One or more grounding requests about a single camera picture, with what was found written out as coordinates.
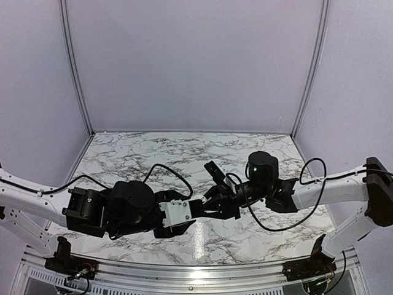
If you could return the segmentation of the white earbud charging case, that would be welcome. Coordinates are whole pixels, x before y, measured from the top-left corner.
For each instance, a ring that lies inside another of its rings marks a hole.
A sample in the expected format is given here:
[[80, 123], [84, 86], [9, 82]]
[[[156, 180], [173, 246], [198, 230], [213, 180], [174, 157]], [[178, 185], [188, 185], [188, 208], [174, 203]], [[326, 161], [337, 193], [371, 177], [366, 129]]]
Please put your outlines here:
[[207, 202], [207, 198], [204, 195], [201, 195], [201, 194], [197, 194], [195, 199], [196, 200], [200, 200], [202, 203], [206, 203]]

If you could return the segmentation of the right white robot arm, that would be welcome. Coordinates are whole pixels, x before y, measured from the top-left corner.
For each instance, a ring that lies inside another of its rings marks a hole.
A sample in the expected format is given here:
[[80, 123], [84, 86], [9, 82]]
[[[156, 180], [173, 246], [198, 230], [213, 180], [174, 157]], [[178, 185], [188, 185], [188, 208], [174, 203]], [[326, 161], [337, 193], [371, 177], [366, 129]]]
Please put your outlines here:
[[373, 229], [392, 225], [392, 176], [374, 157], [346, 174], [305, 183], [294, 178], [264, 184], [257, 181], [259, 168], [252, 163], [248, 167], [248, 182], [235, 187], [223, 183], [205, 193], [207, 201], [199, 210], [202, 216], [237, 218], [240, 208], [249, 208], [258, 200], [264, 200], [266, 207], [277, 213], [296, 213], [330, 203], [363, 202], [363, 207], [335, 231], [316, 240], [310, 258], [304, 263], [304, 270], [310, 275], [319, 274], [345, 248], [363, 239]]

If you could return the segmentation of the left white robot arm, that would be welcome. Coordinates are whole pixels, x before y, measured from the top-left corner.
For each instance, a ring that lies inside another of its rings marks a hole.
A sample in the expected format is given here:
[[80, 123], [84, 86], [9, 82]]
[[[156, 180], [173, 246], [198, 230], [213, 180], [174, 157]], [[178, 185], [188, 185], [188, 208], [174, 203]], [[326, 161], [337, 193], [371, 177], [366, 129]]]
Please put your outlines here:
[[1, 170], [1, 205], [48, 219], [70, 231], [115, 240], [140, 232], [183, 235], [195, 222], [189, 198], [153, 190], [142, 181], [118, 181], [101, 191], [50, 188]]

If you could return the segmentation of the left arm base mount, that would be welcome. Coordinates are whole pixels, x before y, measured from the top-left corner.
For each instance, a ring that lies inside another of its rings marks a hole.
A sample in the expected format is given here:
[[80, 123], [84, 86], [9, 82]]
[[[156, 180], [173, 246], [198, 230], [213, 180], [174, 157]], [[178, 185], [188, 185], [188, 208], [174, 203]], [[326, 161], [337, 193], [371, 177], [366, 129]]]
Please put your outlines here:
[[44, 267], [57, 273], [67, 275], [70, 279], [86, 278], [93, 280], [96, 276], [98, 261], [71, 254], [71, 244], [65, 237], [57, 237], [57, 249], [51, 258], [45, 259]]

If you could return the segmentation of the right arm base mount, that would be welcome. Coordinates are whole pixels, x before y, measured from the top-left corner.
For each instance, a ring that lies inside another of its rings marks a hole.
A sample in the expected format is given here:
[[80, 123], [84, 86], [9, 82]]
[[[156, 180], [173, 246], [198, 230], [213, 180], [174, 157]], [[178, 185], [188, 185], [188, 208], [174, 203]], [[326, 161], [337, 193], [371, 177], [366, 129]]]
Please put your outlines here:
[[287, 281], [303, 280], [336, 271], [335, 259], [322, 252], [322, 242], [325, 236], [326, 234], [323, 234], [315, 241], [310, 257], [283, 264], [282, 273]]

